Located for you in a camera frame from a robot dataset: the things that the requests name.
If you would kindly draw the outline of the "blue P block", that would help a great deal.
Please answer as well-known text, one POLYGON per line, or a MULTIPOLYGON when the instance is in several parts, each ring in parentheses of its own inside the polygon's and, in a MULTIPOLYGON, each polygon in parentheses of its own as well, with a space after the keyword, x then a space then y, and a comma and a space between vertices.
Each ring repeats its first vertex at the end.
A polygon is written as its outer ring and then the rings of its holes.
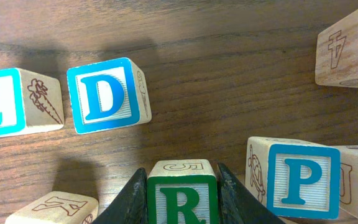
POLYGON ((313 142, 252 136, 247 140, 245 187, 277 216, 336 219, 341 156, 313 142))

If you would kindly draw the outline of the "green R block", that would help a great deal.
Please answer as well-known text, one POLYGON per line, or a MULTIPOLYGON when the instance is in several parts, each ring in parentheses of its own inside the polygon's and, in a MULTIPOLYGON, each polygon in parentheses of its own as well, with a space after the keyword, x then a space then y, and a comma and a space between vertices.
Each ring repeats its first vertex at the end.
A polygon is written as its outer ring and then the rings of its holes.
POLYGON ((218 223, 217 178, 206 159, 158 161, 147 178, 149 223, 218 223))

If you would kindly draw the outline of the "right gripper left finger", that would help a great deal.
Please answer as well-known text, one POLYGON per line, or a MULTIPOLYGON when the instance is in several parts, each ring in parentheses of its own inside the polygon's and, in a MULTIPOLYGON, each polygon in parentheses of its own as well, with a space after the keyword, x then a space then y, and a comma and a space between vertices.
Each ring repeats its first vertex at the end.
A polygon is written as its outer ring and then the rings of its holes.
POLYGON ((148 222, 147 173, 141 167, 92 224, 147 224, 148 222))

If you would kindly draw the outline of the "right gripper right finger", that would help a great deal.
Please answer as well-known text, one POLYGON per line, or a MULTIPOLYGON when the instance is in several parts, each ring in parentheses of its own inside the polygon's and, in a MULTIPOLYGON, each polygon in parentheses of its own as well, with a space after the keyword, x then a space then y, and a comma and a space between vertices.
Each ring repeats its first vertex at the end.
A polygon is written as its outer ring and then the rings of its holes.
POLYGON ((264 207, 223 163, 218 163, 218 202, 220 223, 285 224, 264 207))

